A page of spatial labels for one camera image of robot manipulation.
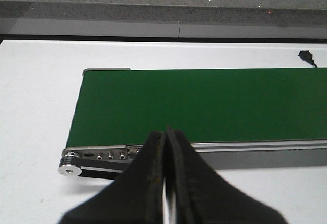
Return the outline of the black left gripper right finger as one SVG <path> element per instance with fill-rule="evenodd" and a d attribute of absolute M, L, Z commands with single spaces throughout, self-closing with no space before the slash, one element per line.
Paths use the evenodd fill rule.
<path fill-rule="evenodd" d="M 166 151 L 176 199 L 176 223 L 286 223 L 275 209 L 217 174 L 180 130 L 167 128 Z"/>

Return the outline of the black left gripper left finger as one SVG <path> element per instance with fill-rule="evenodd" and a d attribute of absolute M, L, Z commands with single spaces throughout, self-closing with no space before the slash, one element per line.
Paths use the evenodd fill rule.
<path fill-rule="evenodd" d="M 164 144 L 162 132 L 151 132 L 127 169 L 60 223 L 163 223 Z"/>

